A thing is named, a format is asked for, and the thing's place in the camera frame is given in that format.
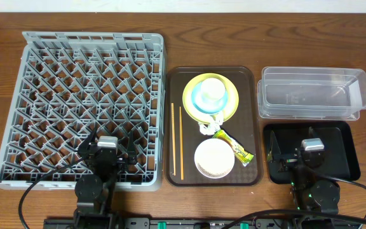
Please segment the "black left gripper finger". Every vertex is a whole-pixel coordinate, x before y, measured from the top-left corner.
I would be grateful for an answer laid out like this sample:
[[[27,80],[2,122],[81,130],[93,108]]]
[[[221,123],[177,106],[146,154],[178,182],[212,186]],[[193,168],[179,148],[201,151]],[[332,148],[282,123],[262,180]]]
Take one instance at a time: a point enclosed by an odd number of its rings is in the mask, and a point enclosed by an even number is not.
[[[97,127],[95,127],[88,137],[80,144],[80,149],[89,149],[91,143],[95,142],[97,136]]]
[[[133,139],[133,132],[131,131],[128,136],[128,146],[127,146],[127,154],[129,161],[136,161],[137,154],[135,151],[134,139]]]

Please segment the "yellow green snack wrapper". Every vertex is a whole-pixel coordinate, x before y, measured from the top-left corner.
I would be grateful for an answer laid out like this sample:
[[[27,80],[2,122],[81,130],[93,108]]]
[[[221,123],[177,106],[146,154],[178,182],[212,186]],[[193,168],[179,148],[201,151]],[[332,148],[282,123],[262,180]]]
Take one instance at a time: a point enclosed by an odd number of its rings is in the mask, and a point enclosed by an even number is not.
[[[253,159],[253,154],[249,153],[235,138],[231,137],[225,130],[216,131],[213,138],[223,140],[230,145],[235,157],[246,167]]]

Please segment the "white paper bowl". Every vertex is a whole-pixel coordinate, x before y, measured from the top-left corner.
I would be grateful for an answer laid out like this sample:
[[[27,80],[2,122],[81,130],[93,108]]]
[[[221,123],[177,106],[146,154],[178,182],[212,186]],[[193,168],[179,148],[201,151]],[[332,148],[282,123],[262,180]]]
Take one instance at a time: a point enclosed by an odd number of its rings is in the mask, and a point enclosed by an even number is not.
[[[235,156],[230,145],[221,139],[204,140],[194,152],[197,170],[210,179],[227,176],[233,169]]]

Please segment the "wooden chopstick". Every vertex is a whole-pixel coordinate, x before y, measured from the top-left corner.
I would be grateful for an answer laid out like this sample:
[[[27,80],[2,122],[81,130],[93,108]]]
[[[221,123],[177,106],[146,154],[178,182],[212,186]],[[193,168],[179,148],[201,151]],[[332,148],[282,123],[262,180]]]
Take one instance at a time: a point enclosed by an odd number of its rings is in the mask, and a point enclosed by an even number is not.
[[[180,179],[184,180],[184,152],[182,135],[182,108],[179,106]]]
[[[175,152],[175,114],[174,103],[171,103],[171,124],[172,124],[172,159],[173,159],[173,175],[176,175],[176,152]]]

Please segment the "white paper tissue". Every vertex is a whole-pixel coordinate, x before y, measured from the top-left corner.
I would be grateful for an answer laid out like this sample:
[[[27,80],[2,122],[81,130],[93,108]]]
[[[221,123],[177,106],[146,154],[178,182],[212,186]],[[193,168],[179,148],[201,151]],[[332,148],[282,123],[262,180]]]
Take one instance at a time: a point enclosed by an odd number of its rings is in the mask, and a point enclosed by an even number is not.
[[[220,126],[224,123],[224,113],[219,111],[215,114],[208,114],[207,121],[208,123],[198,123],[200,133],[203,135],[214,135],[220,130]]]

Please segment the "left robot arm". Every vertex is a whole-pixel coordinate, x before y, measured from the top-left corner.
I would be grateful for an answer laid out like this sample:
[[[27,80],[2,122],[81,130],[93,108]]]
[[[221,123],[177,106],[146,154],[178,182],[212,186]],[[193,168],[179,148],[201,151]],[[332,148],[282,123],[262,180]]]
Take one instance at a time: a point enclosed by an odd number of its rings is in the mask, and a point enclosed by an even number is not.
[[[118,156],[118,138],[97,136],[93,130],[79,145],[78,154],[92,171],[76,182],[78,198],[73,223],[69,228],[124,228],[119,213],[111,212],[111,198],[119,172],[137,163],[133,133],[128,134],[127,156]]]

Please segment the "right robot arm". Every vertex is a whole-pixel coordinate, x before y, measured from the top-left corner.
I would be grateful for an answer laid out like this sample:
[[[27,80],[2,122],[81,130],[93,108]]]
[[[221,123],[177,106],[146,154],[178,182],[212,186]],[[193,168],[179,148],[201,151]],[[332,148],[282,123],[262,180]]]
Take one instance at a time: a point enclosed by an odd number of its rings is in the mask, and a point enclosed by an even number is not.
[[[275,131],[269,131],[269,176],[276,184],[291,185],[294,204],[299,210],[339,212],[339,185],[316,171],[324,160],[325,145],[312,128],[307,139],[289,134],[281,138]]]

